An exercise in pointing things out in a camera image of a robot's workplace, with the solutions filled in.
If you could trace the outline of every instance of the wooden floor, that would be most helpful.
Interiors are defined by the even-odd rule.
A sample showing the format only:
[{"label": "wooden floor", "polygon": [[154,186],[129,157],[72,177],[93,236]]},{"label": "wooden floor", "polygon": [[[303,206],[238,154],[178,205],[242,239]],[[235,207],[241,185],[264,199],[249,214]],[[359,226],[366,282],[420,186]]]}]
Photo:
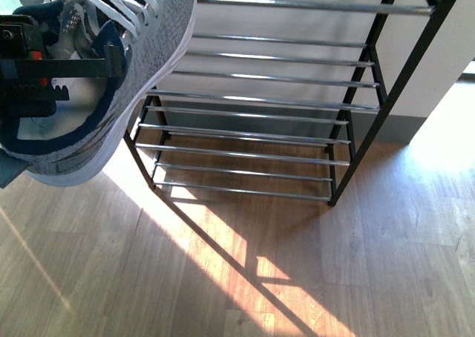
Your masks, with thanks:
[{"label": "wooden floor", "polygon": [[475,336],[473,123],[441,127],[375,144],[332,209],[158,197],[123,145],[82,186],[22,175],[0,192],[0,336]]}]

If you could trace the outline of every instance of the white sole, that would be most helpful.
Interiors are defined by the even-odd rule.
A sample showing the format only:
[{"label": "white sole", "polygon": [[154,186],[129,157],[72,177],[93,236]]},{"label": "white sole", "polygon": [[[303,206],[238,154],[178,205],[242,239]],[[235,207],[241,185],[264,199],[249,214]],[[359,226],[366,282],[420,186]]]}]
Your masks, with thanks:
[{"label": "white sole", "polygon": [[128,121],[132,112],[134,111],[137,103],[145,96],[145,94],[153,88],[161,79],[168,76],[178,65],[180,59],[185,55],[188,44],[191,41],[193,35],[194,21],[196,19],[196,4],[197,0],[194,0],[193,10],[191,12],[191,18],[186,28],[185,34],[180,41],[176,51],[168,59],[168,61],[155,73],[147,83],[142,86],[142,89],[135,95],[135,97],[128,104],[127,108],[117,118],[117,121],[112,126],[111,130],[105,137],[104,143],[101,145],[98,152],[94,157],[83,167],[70,174],[63,175],[43,175],[27,171],[27,173],[38,180],[41,183],[45,183],[51,186],[75,186],[85,183],[95,177],[104,168],[105,164],[110,160],[117,147],[120,144],[120,140],[123,138],[125,130],[128,125]]}]

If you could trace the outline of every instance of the sneaker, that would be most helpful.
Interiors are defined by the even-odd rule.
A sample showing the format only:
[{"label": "sneaker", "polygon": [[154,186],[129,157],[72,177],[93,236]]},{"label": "sneaker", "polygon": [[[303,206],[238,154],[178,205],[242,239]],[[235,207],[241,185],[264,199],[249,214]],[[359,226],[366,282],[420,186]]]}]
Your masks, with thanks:
[{"label": "sneaker", "polygon": [[51,59],[102,58],[106,45],[120,49],[120,78],[53,79],[70,97],[56,103],[55,114],[0,114],[1,147],[27,163],[32,177],[52,186],[84,183],[111,158],[140,99],[186,52],[196,0],[19,1],[24,6],[14,13],[39,23]]}]

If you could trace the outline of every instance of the black clamp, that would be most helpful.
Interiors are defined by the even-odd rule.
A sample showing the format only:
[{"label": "black clamp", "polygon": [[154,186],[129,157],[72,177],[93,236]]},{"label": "black clamp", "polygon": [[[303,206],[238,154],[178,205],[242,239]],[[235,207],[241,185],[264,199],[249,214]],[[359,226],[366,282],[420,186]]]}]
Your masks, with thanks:
[{"label": "black clamp", "polygon": [[66,87],[53,78],[121,77],[117,46],[105,47],[104,59],[49,59],[41,31],[29,16],[0,16],[0,115],[49,117],[56,101],[68,101]]}]

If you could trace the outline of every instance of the chrome rod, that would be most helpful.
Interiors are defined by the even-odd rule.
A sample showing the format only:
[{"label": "chrome rod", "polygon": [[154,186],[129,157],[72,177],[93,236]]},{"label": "chrome rod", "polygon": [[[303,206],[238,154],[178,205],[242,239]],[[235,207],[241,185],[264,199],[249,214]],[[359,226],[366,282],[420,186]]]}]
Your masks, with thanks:
[{"label": "chrome rod", "polygon": [[206,138],[206,139],[234,139],[234,140],[247,140],[250,142],[259,142],[259,143],[272,143],[272,144],[281,144],[281,145],[302,145],[302,146],[316,146],[326,148],[327,144],[323,143],[305,143],[305,142],[290,142],[282,140],[271,140],[271,139],[257,139],[249,137],[230,137],[229,135],[219,135],[219,134],[200,134],[200,133],[191,133],[191,132],[179,132],[179,131],[170,131],[170,135],[180,135],[182,137],[197,137],[197,138]]},{"label": "chrome rod", "polygon": [[217,57],[224,59],[246,59],[246,60],[266,60],[279,62],[297,62],[301,64],[313,65],[331,65],[331,66],[354,66],[359,68],[370,68],[374,66],[371,61],[346,61],[333,59],[309,59],[304,57],[291,56],[267,56],[267,55],[249,55],[245,53],[214,53],[211,51],[188,51],[187,56]]},{"label": "chrome rod", "polygon": [[353,88],[377,88],[379,86],[379,83],[374,82],[336,81],[332,79],[302,79],[288,76],[248,75],[244,73],[212,73],[198,71],[175,71],[173,73],[176,75],[186,76],[220,77],[225,79],[255,79],[259,81],[294,82],[306,83],[308,85],[343,86]]},{"label": "chrome rod", "polygon": [[312,1],[285,0],[198,0],[200,4],[240,5],[248,7],[278,7],[306,10],[330,10],[340,12],[400,14],[412,16],[430,16],[435,7],[419,7],[410,5],[391,4],[332,4],[315,3]]},{"label": "chrome rod", "polygon": [[231,170],[231,169],[227,169],[227,168],[208,168],[208,167],[204,167],[204,166],[186,166],[186,165],[175,165],[175,164],[164,164],[164,163],[156,163],[155,166],[159,166],[160,168],[168,168],[168,169],[220,172],[220,173],[224,173],[224,174],[241,174],[241,175],[261,176],[261,177],[277,177],[277,178],[281,178],[281,179],[308,180],[308,181],[317,181],[317,182],[322,182],[322,183],[331,183],[332,182],[332,179],[330,179],[328,177],[311,177],[311,176],[301,176],[301,175],[273,174],[273,173],[268,173],[268,172]]},{"label": "chrome rod", "polygon": [[151,149],[151,150],[158,150],[158,151],[175,151],[175,152],[190,153],[190,154],[216,155],[216,156],[221,156],[221,157],[245,157],[245,158],[252,158],[252,159],[288,161],[288,162],[293,162],[293,163],[307,163],[307,164],[330,165],[330,166],[349,166],[350,165],[350,163],[347,161],[313,159],[311,157],[287,157],[287,156],[282,156],[282,155],[241,153],[237,151],[185,148],[181,146],[155,145],[155,144],[143,144],[143,143],[136,143],[135,146],[136,148],[141,148],[141,149]]},{"label": "chrome rod", "polygon": [[378,112],[380,107],[377,105],[348,105],[344,103],[335,102],[310,102],[298,101],[294,99],[272,99],[272,98],[257,98],[244,96],[224,96],[218,94],[195,94],[189,92],[167,91],[167,90],[150,90],[150,96],[174,96],[187,99],[211,99],[226,102],[243,103],[244,105],[271,105],[273,108],[276,105],[284,105],[289,107],[303,108],[303,109],[321,109],[321,110],[344,110],[344,111],[365,111]]},{"label": "chrome rod", "polygon": [[266,134],[266,133],[251,133],[246,131],[225,131],[218,129],[207,129],[207,128],[190,128],[190,127],[181,127],[174,125],[155,125],[155,124],[146,124],[140,123],[139,127],[147,129],[157,129],[160,131],[168,132],[178,132],[178,133],[190,133],[190,134],[210,134],[210,135],[220,135],[222,137],[236,137],[246,138],[251,140],[256,139],[270,139],[276,140],[278,142],[292,142],[300,144],[322,144],[326,146],[327,144],[350,144],[349,140],[334,140],[328,138],[312,138],[312,137],[297,137],[293,135],[279,135],[279,134]]},{"label": "chrome rod", "polygon": [[221,192],[237,192],[240,194],[262,194],[266,196],[277,196],[277,197],[288,197],[288,198],[299,198],[302,200],[319,200],[319,201],[330,201],[331,197],[322,197],[322,196],[307,196],[305,194],[285,194],[283,192],[265,192],[265,191],[251,191],[251,190],[243,190],[243,189],[229,189],[225,187],[217,187],[217,186],[205,186],[205,185],[192,185],[189,183],[168,183],[164,181],[154,181],[154,185],[157,186],[176,186],[176,187],[184,187],[190,189],[208,189],[213,191],[221,191]]},{"label": "chrome rod", "polygon": [[240,36],[240,35],[215,35],[215,34],[193,34],[195,39],[209,40],[236,40],[246,42],[277,42],[281,44],[292,45],[312,45],[312,46],[330,46],[337,48],[365,48],[365,43],[360,42],[325,42],[319,40],[302,40],[302,39],[283,39],[283,38],[267,38],[262,36]]},{"label": "chrome rod", "polygon": [[299,122],[311,122],[321,124],[346,125],[347,120],[327,120],[324,118],[308,118],[308,117],[294,117],[294,116],[280,116],[277,114],[254,114],[231,111],[213,111],[208,109],[194,109],[194,108],[180,108],[180,107],[156,107],[148,105],[146,107],[149,111],[156,112],[171,112],[171,113],[187,113],[187,114],[202,114],[207,116],[222,116],[222,117],[240,117],[240,118],[255,118],[259,120],[297,120]]}]

